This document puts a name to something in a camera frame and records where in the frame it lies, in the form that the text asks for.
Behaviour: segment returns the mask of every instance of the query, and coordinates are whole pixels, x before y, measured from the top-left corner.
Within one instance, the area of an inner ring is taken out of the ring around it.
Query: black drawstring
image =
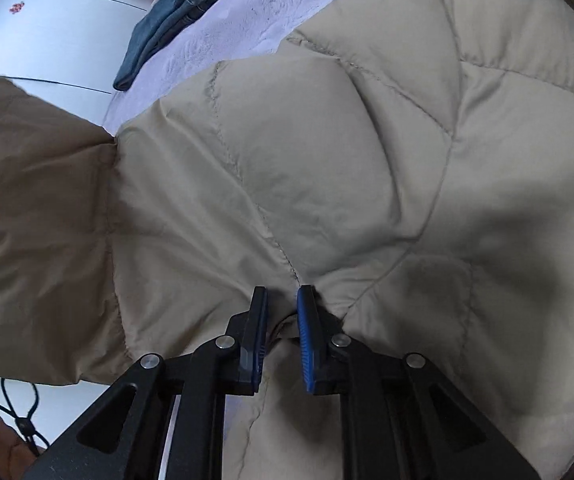
[[[35,436],[37,436],[46,447],[49,447],[49,442],[47,439],[43,437],[35,428],[32,422],[32,416],[38,409],[38,403],[40,402],[40,396],[38,395],[38,388],[35,384],[32,383],[33,386],[33,393],[35,394],[36,399],[33,402],[32,408],[27,413],[27,416],[18,416],[16,410],[14,410],[14,406],[11,404],[11,399],[9,399],[9,395],[7,394],[6,387],[4,386],[4,379],[0,379],[0,387],[3,389],[4,400],[6,400],[7,405],[9,408],[2,406],[0,404],[0,411],[6,413],[10,417],[14,419],[16,426],[18,427],[18,431],[24,438],[24,441],[27,443],[27,446],[31,450],[31,452],[37,457],[40,455],[38,451],[38,447],[36,446]]]

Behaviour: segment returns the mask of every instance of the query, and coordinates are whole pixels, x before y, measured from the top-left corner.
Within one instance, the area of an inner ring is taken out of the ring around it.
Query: blue denim jeans
[[[216,1],[159,0],[134,28],[113,87],[128,90],[145,61],[198,20]]]

